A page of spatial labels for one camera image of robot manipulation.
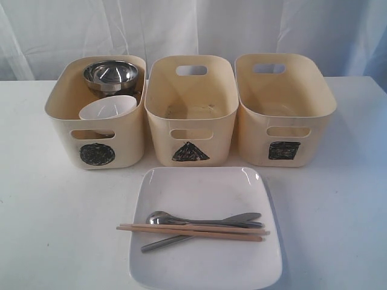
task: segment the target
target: metal bowl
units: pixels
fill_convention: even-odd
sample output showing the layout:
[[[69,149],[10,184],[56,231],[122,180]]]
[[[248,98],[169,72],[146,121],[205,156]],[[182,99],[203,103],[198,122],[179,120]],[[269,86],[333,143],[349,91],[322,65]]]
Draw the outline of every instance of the metal bowl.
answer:
[[[104,60],[85,68],[83,77],[98,98],[131,95],[138,80],[138,68],[128,62]]]

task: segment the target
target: chopsticks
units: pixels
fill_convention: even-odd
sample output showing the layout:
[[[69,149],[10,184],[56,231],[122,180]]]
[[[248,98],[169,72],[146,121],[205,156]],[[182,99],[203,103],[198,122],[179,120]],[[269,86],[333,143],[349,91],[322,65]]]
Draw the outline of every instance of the chopsticks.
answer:
[[[184,236],[211,237],[215,239],[247,240],[261,242],[261,236],[248,234],[268,234],[262,228],[232,228],[210,227],[202,225],[148,225],[148,224],[120,224],[117,230],[142,231],[146,233],[179,234]]]

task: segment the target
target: plate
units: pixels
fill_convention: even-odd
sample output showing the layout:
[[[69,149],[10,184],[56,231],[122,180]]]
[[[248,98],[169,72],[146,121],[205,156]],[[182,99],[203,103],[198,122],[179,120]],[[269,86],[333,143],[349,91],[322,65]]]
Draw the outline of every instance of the plate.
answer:
[[[155,210],[187,219],[224,219],[259,212],[270,231],[263,242],[194,238],[148,253],[141,247],[170,237],[132,233],[129,273],[159,290],[253,290],[268,287],[282,273],[276,225],[262,178],[247,167],[160,167],[143,179],[134,223]]]

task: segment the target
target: triangle symbol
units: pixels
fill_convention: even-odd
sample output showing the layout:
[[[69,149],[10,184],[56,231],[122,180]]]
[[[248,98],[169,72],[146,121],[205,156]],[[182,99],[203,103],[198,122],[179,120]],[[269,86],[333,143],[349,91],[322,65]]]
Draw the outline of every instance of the triangle symbol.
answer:
[[[191,142],[187,142],[184,146],[179,148],[172,157],[173,161],[179,162],[199,161],[208,159],[210,158]]]

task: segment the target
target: white backdrop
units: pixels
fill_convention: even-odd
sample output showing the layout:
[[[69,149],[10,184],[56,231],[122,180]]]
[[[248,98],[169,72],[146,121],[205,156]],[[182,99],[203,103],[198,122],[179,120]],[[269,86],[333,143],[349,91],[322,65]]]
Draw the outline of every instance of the white backdrop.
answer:
[[[387,0],[0,0],[0,80],[55,80],[83,56],[312,58],[387,91]]]

